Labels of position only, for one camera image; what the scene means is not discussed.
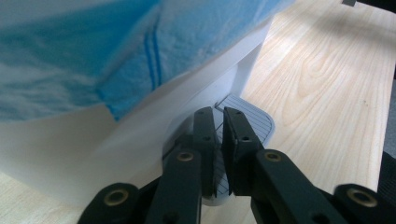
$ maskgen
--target blue towel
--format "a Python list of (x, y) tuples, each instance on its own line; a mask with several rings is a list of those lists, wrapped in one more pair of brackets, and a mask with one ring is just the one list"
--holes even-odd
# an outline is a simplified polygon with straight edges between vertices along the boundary
[(0, 120), (102, 103), (121, 119), (292, 1), (112, 1), (35, 21), (0, 20)]

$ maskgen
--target light wood table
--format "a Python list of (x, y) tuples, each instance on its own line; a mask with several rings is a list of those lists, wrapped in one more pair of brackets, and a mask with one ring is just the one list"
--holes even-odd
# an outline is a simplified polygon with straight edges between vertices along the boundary
[[(276, 121), (269, 147), (318, 187), (376, 189), (396, 61), (396, 16), (340, 1), (300, 0), (279, 13), (243, 97)], [(82, 207), (0, 174), (1, 223), (76, 223)], [(254, 223), (249, 198), (203, 207), (202, 223)]]

